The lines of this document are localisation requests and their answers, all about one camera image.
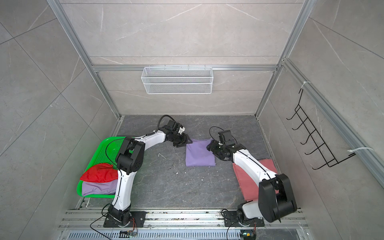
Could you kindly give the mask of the purple SHINE t-shirt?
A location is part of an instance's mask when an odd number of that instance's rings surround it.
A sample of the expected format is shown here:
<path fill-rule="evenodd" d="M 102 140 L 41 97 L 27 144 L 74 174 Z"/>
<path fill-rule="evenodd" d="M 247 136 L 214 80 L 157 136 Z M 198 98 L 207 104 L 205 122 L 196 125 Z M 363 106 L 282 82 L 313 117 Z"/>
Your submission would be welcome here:
<path fill-rule="evenodd" d="M 216 165 L 215 156 L 207 150 L 207 146 L 212 139 L 195 140 L 186 146 L 186 166 L 187 167 L 214 167 Z"/>

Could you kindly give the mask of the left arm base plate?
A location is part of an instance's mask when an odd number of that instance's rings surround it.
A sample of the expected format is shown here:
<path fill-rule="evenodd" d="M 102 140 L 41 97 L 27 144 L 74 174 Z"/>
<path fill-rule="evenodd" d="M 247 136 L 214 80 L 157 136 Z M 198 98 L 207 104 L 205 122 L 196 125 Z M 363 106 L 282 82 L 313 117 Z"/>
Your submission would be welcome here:
<path fill-rule="evenodd" d="M 124 220 L 123 223 L 120 223 L 115 218 L 113 218 L 110 214 L 107 214 L 103 227 L 104 228 L 133 228 L 135 225 L 138 228 L 142 228 L 144 226 L 146 214 L 147 212 L 145 211 L 130 212 L 129 218 L 127 220 Z"/>

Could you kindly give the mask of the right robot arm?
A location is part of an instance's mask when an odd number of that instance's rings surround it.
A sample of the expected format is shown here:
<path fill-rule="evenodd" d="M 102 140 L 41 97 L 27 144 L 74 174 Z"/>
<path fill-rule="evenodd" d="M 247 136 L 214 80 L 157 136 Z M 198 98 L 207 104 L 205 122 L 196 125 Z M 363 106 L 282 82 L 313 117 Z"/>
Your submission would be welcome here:
<path fill-rule="evenodd" d="M 222 161 L 231 161 L 245 171 L 258 187 L 258 199 L 238 207 L 240 223 L 262 218 L 272 223 L 297 211 L 297 203 L 290 179 L 277 174 L 262 165 L 242 144 L 239 144 L 230 130 L 218 132 L 219 140 L 213 139 L 207 146 Z"/>

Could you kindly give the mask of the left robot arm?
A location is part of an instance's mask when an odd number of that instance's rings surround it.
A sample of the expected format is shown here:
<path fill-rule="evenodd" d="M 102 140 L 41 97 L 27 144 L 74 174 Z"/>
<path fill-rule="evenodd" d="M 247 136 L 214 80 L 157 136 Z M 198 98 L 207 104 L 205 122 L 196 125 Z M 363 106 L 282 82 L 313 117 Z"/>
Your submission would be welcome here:
<path fill-rule="evenodd" d="M 185 127 L 170 118 L 169 122 L 146 135 L 126 137 L 115 158 L 118 170 L 118 183 L 113 202 L 108 208 L 109 215 L 122 225 L 130 222 L 131 193 L 134 178 L 144 162 L 145 151 L 164 142 L 172 142 L 173 146 L 185 147 L 192 143 L 185 133 Z"/>

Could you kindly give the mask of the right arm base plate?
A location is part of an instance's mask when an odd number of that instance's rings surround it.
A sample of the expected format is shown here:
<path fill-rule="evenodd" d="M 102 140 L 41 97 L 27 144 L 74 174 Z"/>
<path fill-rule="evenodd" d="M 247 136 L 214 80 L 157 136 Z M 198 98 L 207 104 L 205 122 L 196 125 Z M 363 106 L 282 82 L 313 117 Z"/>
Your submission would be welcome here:
<path fill-rule="evenodd" d="M 239 215 L 238 211 L 221 210 L 221 216 L 225 221 L 226 227 L 264 227 L 263 218 L 247 219 L 243 215 Z"/>

